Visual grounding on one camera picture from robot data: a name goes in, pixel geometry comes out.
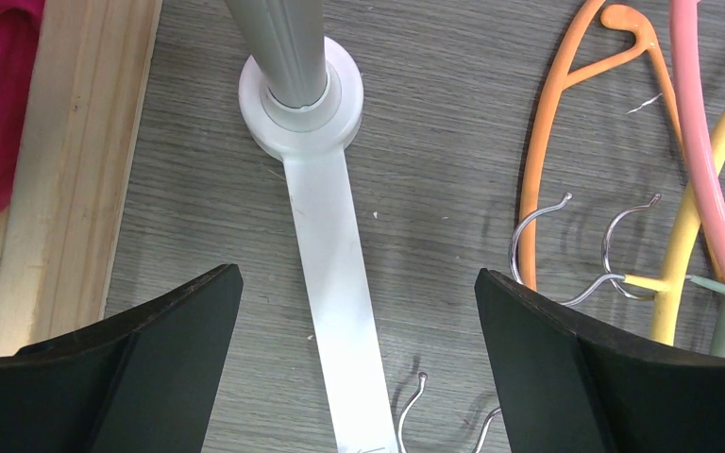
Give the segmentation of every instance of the gray floor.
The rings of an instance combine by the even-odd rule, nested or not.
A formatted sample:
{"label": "gray floor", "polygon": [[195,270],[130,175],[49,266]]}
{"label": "gray floor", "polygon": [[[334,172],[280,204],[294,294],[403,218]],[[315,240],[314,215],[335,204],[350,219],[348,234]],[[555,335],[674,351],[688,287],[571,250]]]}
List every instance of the gray floor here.
{"label": "gray floor", "polygon": [[[476,312],[481,267],[507,271],[522,155],[556,43],[578,0],[327,0],[326,30],[357,60],[362,129],[347,150],[391,397],[430,374],[406,437],[412,451],[465,451],[497,395]],[[631,1],[668,54],[667,2]],[[700,6],[702,75],[714,124],[725,105],[725,2]],[[591,25],[575,64],[632,41]],[[249,137],[237,81],[247,55],[221,0],[165,0],[110,288],[108,314],[212,266],[245,289],[205,451],[330,452],[334,441],[287,189]],[[541,290],[571,295],[599,272],[619,210],[660,192],[619,230],[620,269],[653,275],[685,176],[648,59],[564,96],[542,204],[575,198],[539,227]],[[725,190],[725,169],[722,172]],[[704,253],[691,271],[706,273]],[[650,307],[602,289],[581,305],[645,335]],[[704,351],[716,315],[689,289],[677,345]],[[497,421],[485,451],[509,451]]]}

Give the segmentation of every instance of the white plastic base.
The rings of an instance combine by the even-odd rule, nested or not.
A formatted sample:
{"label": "white plastic base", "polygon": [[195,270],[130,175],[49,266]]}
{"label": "white plastic base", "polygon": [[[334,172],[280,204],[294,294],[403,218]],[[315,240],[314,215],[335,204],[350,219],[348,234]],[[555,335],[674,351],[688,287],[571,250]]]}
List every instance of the white plastic base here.
{"label": "white plastic base", "polygon": [[338,451],[398,453],[344,154],[360,127],[363,81],[337,42],[326,39],[326,52],[327,90],[299,110],[269,97],[249,58],[241,111],[284,163]]}
{"label": "white plastic base", "polygon": [[363,78],[354,59],[325,38],[327,71],[324,95],[312,106],[290,109],[268,91],[260,67],[249,57],[240,75],[240,110],[251,136],[268,154],[306,158],[346,149],[363,118]]}

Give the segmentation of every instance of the metal hanger hook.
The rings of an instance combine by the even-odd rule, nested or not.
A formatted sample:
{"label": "metal hanger hook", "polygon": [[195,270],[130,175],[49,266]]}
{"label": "metal hanger hook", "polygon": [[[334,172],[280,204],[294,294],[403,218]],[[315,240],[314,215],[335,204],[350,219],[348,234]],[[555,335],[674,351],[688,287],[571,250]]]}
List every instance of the metal hanger hook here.
{"label": "metal hanger hook", "polygon": [[[520,283],[522,285],[524,284],[524,281],[521,278],[521,274],[518,271],[518,259],[517,259],[518,240],[521,238],[521,233],[524,231],[524,228],[526,228],[527,225],[529,225],[531,221],[535,220],[536,218],[540,217],[543,214],[547,214],[549,212],[554,212],[555,210],[561,210],[562,208],[565,207],[566,204],[568,204],[568,201],[573,197],[574,197],[574,195],[572,195],[569,192],[566,192],[563,195],[563,199],[560,200],[560,203],[558,203],[554,206],[549,206],[548,208],[542,208],[542,209],[536,210],[534,212],[531,212],[515,228],[515,231],[513,232],[513,239],[510,243],[510,270],[513,273],[513,279],[515,281],[517,281],[518,283]],[[590,296],[590,294],[592,294],[605,281],[609,281],[609,280],[623,281],[624,279],[626,279],[626,277],[622,276],[621,274],[609,274],[609,273],[602,274],[602,275],[598,276],[595,280],[593,280],[593,282],[587,288],[585,288],[585,290],[583,292],[581,292],[579,295],[577,295],[576,297],[569,299],[569,300],[564,300],[562,302],[558,301],[558,304],[560,304],[564,307],[573,307],[573,306],[579,304],[580,302],[582,302],[583,300],[585,300],[586,298],[588,298],[588,296]]]}
{"label": "metal hanger hook", "polygon": [[[404,406],[404,409],[401,410],[401,414],[398,415],[398,425],[396,428],[396,439],[398,441],[398,453],[407,453],[407,447],[404,446],[404,420],[407,419],[407,412],[410,411],[410,409],[415,404],[415,401],[418,400],[418,398],[421,397],[422,394],[424,394],[424,390],[427,388],[427,379],[429,377],[426,373],[421,372],[418,373],[418,390],[415,391],[413,396],[410,397],[410,399],[407,401],[407,404]],[[474,446],[474,449],[471,450],[471,453],[481,453],[482,447],[485,444],[485,436],[487,436],[487,431],[490,428],[490,424],[493,423],[493,420],[501,413],[501,407],[495,408],[490,413],[487,414],[485,417],[485,421],[482,423],[482,429],[480,430],[480,436],[477,438],[477,444]]]}
{"label": "metal hanger hook", "polygon": [[[616,217],[613,217],[613,220],[610,221],[610,225],[608,225],[607,229],[604,230],[604,237],[602,237],[601,239],[601,267],[604,269],[605,273],[610,274],[613,272],[613,268],[610,265],[610,244],[613,240],[613,234],[615,233],[615,229],[618,227],[618,222],[620,222],[624,217],[632,214],[633,212],[638,212],[651,208],[652,206],[656,205],[662,197],[663,196],[660,193],[655,193],[647,204],[629,208],[628,210],[620,212]],[[613,284],[613,287],[616,291],[618,291],[625,297],[629,297],[630,299],[651,300],[654,298],[654,294],[635,294],[628,290],[626,287],[624,287],[624,285],[622,285],[621,282],[618,280],[610,280],[610,283]]]}

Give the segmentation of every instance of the pink plastic hanger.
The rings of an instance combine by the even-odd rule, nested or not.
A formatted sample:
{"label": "pink plastic hanger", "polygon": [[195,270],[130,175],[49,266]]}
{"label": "pink plastic hanger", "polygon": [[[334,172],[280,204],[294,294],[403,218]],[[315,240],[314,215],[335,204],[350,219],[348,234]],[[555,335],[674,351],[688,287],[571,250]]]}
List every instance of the pink plastic hanger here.
{"label": "pink plastic hanger", "polygon": [[701,92],[698,2],[671,0],[674,91],[683,131],[685,164],[693,183],[707,242],[725,279],[725,203],[713,164],[713,147]]}

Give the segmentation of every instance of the gray metal pole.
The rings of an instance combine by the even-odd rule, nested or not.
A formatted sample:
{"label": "gray metal pole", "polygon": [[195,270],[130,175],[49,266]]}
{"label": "gray metal pole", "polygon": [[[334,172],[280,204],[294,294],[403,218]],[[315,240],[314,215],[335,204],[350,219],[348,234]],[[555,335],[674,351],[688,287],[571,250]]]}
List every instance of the gray metal pole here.
{"label": "gray metal pole", "polygon": [[225,1],[274,97],[314,104],[327,87],[322,0]]}

